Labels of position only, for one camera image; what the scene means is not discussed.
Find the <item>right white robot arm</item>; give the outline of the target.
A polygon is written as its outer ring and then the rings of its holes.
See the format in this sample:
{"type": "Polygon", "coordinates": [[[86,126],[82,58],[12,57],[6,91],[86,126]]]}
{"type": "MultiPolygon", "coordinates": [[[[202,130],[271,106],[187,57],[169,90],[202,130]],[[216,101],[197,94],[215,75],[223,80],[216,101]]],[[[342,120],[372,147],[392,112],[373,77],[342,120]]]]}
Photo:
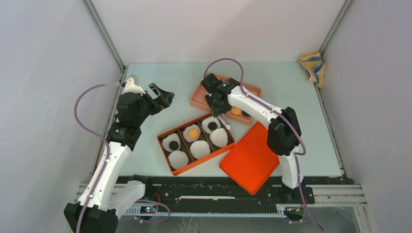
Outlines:
{"type": "Polygon", "coordinates": [[[222,81],[213,73],[203,78],[201,86],[207,92],[205,99],[213,116],[239,108],[257,120],[222,159],[220,169],[254,195],[280,167],[283,198],[289,203],[297,202],[302,197],[299,185],[303,177],[298,172],[296,155],[303,143],[295,110],[273,106],[240,82],[232,78],[222,81]]]}

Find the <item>orange box lid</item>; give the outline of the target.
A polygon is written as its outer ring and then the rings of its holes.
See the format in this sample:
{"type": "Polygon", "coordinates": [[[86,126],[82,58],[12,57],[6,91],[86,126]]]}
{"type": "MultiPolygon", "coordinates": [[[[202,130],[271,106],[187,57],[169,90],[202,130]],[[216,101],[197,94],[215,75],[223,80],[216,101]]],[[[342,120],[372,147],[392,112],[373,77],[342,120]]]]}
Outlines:
{"type": "Polygon", "coordinates": [[[255,195],[280,165],[267,139],[268,130],[257,122],[219,164],[220,169],[250,195],[255,195]]]}

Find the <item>pink cookie tray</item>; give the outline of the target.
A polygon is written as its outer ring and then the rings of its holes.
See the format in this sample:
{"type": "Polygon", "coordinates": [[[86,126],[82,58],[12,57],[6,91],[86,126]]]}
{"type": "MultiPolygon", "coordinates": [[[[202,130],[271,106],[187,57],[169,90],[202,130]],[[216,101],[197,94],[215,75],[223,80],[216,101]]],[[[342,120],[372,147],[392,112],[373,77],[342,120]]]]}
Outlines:
{"type": "MultiPolygon", "coordinates": [[[[251,91],[255,91],[258,92],[258,96],[259,98],[261,98],[262,95],[262,90],[260,87],[257,87],[255,85],[249,84],[249,83],[244,83],[244,88],[247,89],[247,92],[251,92],[251,91]]],[[[190,105],[192,107],[207,111],[208,113],[211,113],[210,108],[206,102],[205,99],[205,95],[207,94],[207,91],[201,86],[198,85],[198,87],[196,88],[196,90],[194,91],[193,95],[190,98],[190,105]]],[[[252,125],[253,121],[254,121],[254,117],[255,116],[259,116],[262,114],[263,111],[263,107],[258,107],[258,104],[252,104],[251,106],[247,106],[247,103],[251,103],[251,101],[248,102],[240,102],[240,101],[235,101],[234,102],[235,105],[232,106],[233,107],[238,107],[240,108],[242,111],[247,112],[250,117],[245,118],[241,115],[236,116],[232,114],[232,108],[229,112],[227,112],[225,115],[227,117],[227,119],[236,121],[238,123],[250,126],[252,125]]]]}

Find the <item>orange compartment box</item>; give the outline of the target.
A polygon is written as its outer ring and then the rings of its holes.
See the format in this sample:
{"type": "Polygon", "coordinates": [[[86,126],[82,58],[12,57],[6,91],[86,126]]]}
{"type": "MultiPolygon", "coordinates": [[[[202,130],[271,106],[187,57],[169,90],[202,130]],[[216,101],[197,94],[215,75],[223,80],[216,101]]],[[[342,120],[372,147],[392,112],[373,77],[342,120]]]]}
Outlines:
{"type": "Polygon", "coordinates": [[[235,145],[232,133],[212,114],[177,126],[157,139],[174,176],[228,152],[235,145]]]}

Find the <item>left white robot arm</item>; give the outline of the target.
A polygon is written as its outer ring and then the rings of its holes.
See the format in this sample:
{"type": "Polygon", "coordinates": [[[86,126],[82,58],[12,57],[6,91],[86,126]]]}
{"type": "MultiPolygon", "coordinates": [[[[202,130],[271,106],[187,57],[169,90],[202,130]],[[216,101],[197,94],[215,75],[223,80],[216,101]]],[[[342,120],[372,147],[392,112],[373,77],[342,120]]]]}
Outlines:
{"type": "Polygon", "coordinates": [[[135,84],[115,83],[114,86],[124,87],[124,93],[118,97],[115,122],[107,136],[89,129],[78,117],[80,100],[98,86],[84,91],[75,102],[75,120],[84,130],[103,141],[104,151],[82,195],[64,209],[64,216],[74,233],[114,233],[123,214],[136,202],[159,205],[159,202],[151,200],[153,188],[142,181],[131,180],[116,195],[112,192],[121,168],[141,136],[141,125],[149,116],[170,107],[175,94],[160,89],[154,83],[149,87],[156,98],[135,84]]]}

